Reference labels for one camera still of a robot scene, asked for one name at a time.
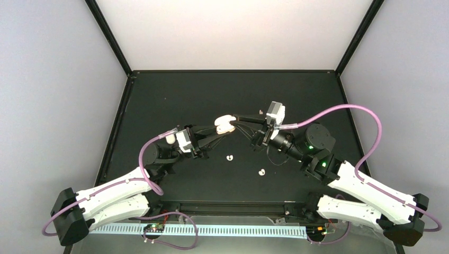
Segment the white square charging case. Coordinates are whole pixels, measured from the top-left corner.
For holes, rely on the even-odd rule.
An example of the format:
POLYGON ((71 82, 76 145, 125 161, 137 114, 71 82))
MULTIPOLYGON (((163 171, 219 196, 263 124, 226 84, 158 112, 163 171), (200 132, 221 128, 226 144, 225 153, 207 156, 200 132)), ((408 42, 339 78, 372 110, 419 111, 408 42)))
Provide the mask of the white square charging case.
POLYGON ((231 121, 236 121, 236 117, 232 115, 221 116, 214 121, 217 134, 225 134, 233 132, 236 128, 231 124, 231 121))

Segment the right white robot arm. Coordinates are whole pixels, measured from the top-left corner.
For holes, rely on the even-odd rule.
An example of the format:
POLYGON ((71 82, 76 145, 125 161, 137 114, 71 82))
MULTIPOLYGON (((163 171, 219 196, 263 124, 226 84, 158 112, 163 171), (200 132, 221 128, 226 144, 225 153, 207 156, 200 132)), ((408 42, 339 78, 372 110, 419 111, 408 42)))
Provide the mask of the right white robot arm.
POLYGON ((233 116, 232 126, 245 126, 253 132, 252 145, 274 148, 301 164, 300 170, 325 186, 353 197, 352 201, 311 193, 302 206, 302 216, 310 222, 319 218, 337 219, 367 226, 388 240, 414 246, 426 232, 423 216, 429 199, 390 188, 359 171, 358 165, 337 158, 335 138, 314 120, 284 125, 278 117, 233 116))

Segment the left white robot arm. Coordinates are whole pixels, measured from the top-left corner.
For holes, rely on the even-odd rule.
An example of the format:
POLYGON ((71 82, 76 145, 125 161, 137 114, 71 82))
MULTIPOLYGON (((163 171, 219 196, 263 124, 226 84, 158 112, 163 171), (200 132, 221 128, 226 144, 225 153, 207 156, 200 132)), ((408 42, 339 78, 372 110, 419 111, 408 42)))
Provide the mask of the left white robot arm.
POLYGON ((235 130, 230 123, 174 128, 147 141, 138 155, 138 166, 125 175, 90 189, 62 190, 42 229, 66 247, 83 240, 97 228, 145 216, 151 209, 147 194, 163 195, 156 183, 168 167, 184 158, 204 158, 213 144, 235 130))

